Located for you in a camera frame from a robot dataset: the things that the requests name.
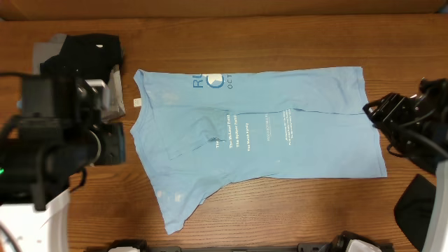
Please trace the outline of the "light blue printed t-shirt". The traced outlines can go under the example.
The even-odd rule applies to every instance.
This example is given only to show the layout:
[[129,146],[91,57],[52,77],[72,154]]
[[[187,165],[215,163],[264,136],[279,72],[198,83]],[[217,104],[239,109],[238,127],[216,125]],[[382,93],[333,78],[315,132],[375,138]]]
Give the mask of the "light blue printed t-shirt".
[[167,234],[222,187],[260,177],[387,175],[359,66],[260,73],[138,70],[136,152]]

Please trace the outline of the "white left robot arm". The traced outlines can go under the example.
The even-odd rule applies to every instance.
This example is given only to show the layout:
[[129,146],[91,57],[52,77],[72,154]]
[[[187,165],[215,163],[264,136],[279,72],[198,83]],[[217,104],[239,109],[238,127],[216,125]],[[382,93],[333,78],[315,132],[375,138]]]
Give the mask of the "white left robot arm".
[[23,73],[21,112],[1,129],[1,247],[67,251],[74,187],[88,167],[126,160],[123,124],[107,123],[110,91],[100,79]]

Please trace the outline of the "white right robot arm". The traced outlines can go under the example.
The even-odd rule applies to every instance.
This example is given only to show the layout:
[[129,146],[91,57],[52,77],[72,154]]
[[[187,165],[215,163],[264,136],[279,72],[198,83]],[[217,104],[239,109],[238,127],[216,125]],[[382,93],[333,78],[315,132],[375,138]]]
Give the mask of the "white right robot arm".
[[389,93],[363,110],[388,139],[390,154],[436,177],[414,177],[394,208],[397,225],[416,250],[446,251],[447,79],[422,79],[418,94]]

